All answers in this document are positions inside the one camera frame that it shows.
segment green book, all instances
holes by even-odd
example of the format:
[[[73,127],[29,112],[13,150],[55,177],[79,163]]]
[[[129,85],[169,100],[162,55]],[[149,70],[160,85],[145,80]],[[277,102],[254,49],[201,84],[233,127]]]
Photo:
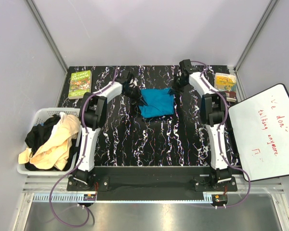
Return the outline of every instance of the green book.
[[[69,84],[68,98],[82,99],[86,92],[91,92],[91,71],[73,73]]]

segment book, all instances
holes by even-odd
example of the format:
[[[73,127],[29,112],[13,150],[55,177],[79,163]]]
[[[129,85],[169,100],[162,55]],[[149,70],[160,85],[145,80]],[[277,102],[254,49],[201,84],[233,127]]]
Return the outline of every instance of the book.
[[[216,73],[214,87],[226,92],[227,101],[236,102],[236,76]]]
[[[69,84],[68,98],[82,99],[86,92],[91,92],[91,71],[81,71],[72,73]]]

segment blue cloth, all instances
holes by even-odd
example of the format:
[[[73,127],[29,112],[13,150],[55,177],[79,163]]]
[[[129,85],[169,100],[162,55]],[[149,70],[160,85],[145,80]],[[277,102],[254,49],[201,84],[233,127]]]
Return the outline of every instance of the blue cloth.
[[[142,89],[141,94],[148,106],[139,106],[143,118],[165,116],[173,114],[173,95],[166,89]]]

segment white plastic basket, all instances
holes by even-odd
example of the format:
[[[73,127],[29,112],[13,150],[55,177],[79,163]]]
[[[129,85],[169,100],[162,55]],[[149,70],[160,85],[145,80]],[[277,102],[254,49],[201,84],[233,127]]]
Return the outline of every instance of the white plastic basket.
[[[44,123],[47,119],[52,117],[54,114],[59,116],[60,112],[65,112],[66,114],[74,115],[78,117],[79,111],[80,111],[79,108],[66,108],[66,107],[62,107],[62,108],[50,107],[50,108],[40,109],[38,112],[36,112],[34,119],[32,121],[32,124],[30,126],[30,129],[37,124]],[[80,140],[80,132],[78,133],[76,146],[78,146],[79,140]],[[71,168],[68,171],[56,171],[56,170],[29,171],[28,169],[25,168],[25,165],[18,165],[17,171],[20,174],[25,174],[29,176],[63,176],[64,174],[66,174],[67,172],[73,169],[73,167],[75,166],[75,161],[76,161],[76,155],[73,156]]]

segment gray wall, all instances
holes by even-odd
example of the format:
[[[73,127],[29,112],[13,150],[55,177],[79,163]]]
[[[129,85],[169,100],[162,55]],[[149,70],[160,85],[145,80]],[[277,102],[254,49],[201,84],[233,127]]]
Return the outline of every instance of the gray wall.
[[[289,0],[281,0],[239,69],[247,97],[277,83],[289,91]],[[289,203],[289,177],[282,178]]]
[[[0,0],[0,231],[10,230],[25,177],[18,154],[37,110],[55,106],[65,75],[23,0]]]
[[[235,65],[269,0],[35,0],[67,65]]]

